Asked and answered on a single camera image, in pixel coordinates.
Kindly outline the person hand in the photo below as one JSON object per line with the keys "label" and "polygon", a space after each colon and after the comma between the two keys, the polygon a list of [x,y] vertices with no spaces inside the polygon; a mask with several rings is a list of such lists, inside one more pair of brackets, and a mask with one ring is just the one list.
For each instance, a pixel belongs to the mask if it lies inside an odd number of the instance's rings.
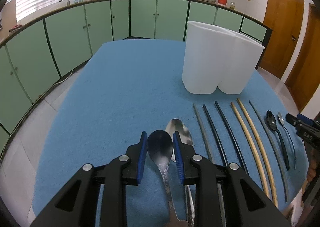
{"label": "person hand", "polygon": [[311,182],[313,180],[313,178],[315,178],[315,176],[316,176],[316,171],[317,171],[317,167],[318,167],[318,163],[319,163],[318,157],[319,157],[318,151],[313,148],[311,150],[311,158],[310,158],[308,173],[306,176],[306,180],[308,182]]}

